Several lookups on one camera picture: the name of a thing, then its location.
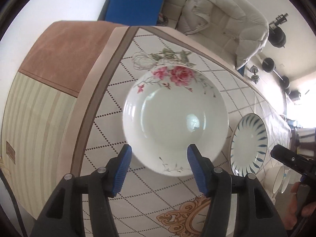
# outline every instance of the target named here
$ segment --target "label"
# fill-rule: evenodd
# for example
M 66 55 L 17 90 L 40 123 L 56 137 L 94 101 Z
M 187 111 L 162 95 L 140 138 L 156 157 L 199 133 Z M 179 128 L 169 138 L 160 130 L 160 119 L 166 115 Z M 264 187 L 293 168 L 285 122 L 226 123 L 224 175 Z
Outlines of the label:
M 12 146 L 8 142 L 7 142 L 7 155 L 15 164 L 15 150 L 12 148 Z

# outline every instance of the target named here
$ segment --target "gym equipment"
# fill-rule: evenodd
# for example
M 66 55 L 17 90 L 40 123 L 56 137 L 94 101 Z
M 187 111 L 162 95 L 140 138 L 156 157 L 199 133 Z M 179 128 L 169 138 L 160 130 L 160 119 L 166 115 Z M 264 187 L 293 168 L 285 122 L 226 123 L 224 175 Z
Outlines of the gym equipment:
M 259 72 L 259 69 L 256 66 L 252 66 L 249 71 L 253 74 L 251 80 L 257 84 L 260 80 L 260 76 L 256 75 Z
M 286 19 L 287 16 L 287 13 L 285 15 L 281 14 L 269 24 L 268 40 L 274 47 L 281 48 L 284 47 L 286 43 L 285 33 L 278 26 L 288 21 Z
M 298 101 L 301 99 L 301 93 L 298 90 L 295 90 L 289 94 L 289 97 L 292 101 Z
M 284 89 L 289 89 L 290 88 L 290 80 L 288 77 L 286 76 L 280 76 L 276 70 L 275 70 L 275 64 L 274 64 L 274 60 L 271 59 L 271 58 L 265 58 L 263 61 L 262 61 L 262 68 L 265 72 L 267 73 L 271 73 L 271 72 L 274 72 L 279 78 L 280 78 L 280 84 L 281 84 L 281 87 Z
M 290 95 L 290 93 L 291 93 L 290 87 L 285 88 L 285 89 L 284 89 L 284 92 L 285 92 L 287 95 Z

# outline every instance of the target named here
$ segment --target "blue gripper pad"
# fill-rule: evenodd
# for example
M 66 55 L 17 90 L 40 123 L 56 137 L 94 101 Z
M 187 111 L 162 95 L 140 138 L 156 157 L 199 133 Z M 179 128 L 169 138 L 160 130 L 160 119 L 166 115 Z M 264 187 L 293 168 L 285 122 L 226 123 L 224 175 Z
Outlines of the blue gripper pad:
M 196 155 L 199 155 L 201 158 L 203 158 L 194 144 L 189 145 L 187 150 L 187 156 L 191 170 L 195 178 L 195 182 L 197 184 L 199 191 L 206 195 L 208 192 L 206 175 L 204 174 L 203 169 Z
M 125 154 L 121 158 L 118 169 L 114 175 L 112 188 L 112 194 L 114 196 L 116 196 L 116 194 L 119 193 L 122 189 L 127 170 L 132 159 L 132 148 L 129 145 L 124 145 L 121 152 L 125 152 Z

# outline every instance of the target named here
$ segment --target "screw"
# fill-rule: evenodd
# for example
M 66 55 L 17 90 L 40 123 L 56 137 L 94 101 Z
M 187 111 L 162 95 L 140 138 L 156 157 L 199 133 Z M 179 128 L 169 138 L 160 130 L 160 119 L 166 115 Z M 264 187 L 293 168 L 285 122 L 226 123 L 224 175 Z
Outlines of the screw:
M 251 179 L 251 180 L 255 180 L 256 179 L 256 175 L 253 174 L 253 173 L 249 173 L 248 174 L 248 178 Z
M 72 178 L 72 174 L 65 174 L 64 179 L 70 180 Z
M 222 173 L 223 170 L 220 167 L 217 166 L 217 167 L 214 168 L 214 172 L 215 173 Z
M 99 168 L 97 169 L 97 171 L 98 171 L 98 173 L 102 174 L 102 173 L 105 173 L 105 172 L 106 172 L 106 168 L 102 166 L 102 167 L 99 167 Z

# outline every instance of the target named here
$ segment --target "white bowl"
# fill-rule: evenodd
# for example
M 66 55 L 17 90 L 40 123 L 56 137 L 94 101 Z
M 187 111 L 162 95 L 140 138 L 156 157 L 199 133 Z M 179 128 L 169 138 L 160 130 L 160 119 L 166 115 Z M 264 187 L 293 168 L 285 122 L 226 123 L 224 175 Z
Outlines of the white bowl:
M 238 123 L 230 146 L 230 167 L 234 175 L 256 174 L 267 153 L 268 136 L 262 119 L 247 114 Z
M 135 156 L 151 170 L 169 176 L 192 171 L 187 147 L 196 144 L 214 160 L 227 136 L 228 114 L 214 84 L 184 66 L 148 71 L 129 91 L 123 128 Z
M 270 168 L 264 179 L 264 187 L 272 192 L 276 193 L 280 188 L 283 177 L 284 177 L 285 167 L 284 165 L 275 166 Z

